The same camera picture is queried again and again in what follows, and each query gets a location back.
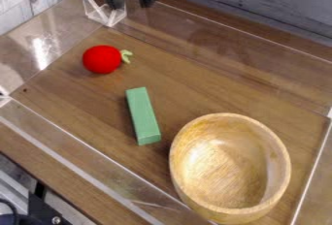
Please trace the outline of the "red plush tomato toy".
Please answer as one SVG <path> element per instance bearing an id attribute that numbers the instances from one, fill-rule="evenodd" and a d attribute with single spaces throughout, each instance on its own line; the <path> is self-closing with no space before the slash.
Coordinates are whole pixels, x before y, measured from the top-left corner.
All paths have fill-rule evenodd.
<path id="1" fill-rule="evenodd" d="M 83 53 L 83 66 L 96 74 L 110 74 L 114 72 L 122 63 L 130 64 L 130 57 L 134 55 L 127 49 L 119 50 L 113 46 L 94 46 Z"/>

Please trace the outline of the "green rectangular block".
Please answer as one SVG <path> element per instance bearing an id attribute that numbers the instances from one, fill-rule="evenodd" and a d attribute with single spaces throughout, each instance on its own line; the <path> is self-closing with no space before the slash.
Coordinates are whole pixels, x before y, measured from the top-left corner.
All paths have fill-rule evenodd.
<path id="1" fill-rule="evenodd" d="M 130 115 L 133 118 L 138 145 L 149 145 L 161 141 L 161 131 L 153 105 L 145 87 L 126 91 Z"/>

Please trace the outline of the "wooden bowl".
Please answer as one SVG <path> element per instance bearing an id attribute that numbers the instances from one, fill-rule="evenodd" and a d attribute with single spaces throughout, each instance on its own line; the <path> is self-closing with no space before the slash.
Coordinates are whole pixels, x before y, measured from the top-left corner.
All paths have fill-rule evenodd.
<path id="1" fill-rule="evenodd" d="M 181 200 L 208 220 L 250 223 L 277 205 L 291 182 L 284 142 L 258 120 L 229 112 L 200 116 L 170 147 Z"/>

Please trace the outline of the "clear acrylic corner bracket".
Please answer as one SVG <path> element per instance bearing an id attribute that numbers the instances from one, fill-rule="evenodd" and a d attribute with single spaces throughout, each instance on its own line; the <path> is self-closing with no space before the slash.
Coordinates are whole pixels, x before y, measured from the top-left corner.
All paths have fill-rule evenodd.
<path id="1" fill-rule="evenodd" d="M 95 0 L 83 0 L 84 13 L 88 19 L 113 27 L 127 16 L 126 9 L 113 10 L 107 4 L 98 5 Z"/>

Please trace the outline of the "clear acrylic tray wall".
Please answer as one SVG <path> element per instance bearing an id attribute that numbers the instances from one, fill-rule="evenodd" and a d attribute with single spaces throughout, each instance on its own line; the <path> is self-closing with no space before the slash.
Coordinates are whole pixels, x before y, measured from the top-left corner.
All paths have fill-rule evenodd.
<path id="1" fill-rule="evenodd" d="M 249 225 L 332 225 L 332 45 L 186 0 L 127 3 L 113 27 L 63 0 L 0 36 L 0 153 L 99 225 L 213 225 L 181 202 L 169 151 L 208 113 L 261 121 L 291 160 L 287 192 Z M 134 53 L 110 74 L 94 46 Z M 138 145 L 126 91 L 145 87 L 161 141 Z"/>

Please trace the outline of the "black metal bracket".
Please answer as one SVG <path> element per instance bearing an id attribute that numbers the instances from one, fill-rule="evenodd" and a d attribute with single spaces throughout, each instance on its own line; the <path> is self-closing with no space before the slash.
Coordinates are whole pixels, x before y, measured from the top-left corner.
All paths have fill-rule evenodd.
<path id="1" fill-rule="evenodd" d="M 38 182 L 28 193 L 28 217 L 32 225 L 72 225 L 63 215 L 46 203 L 46 186 Z"/>

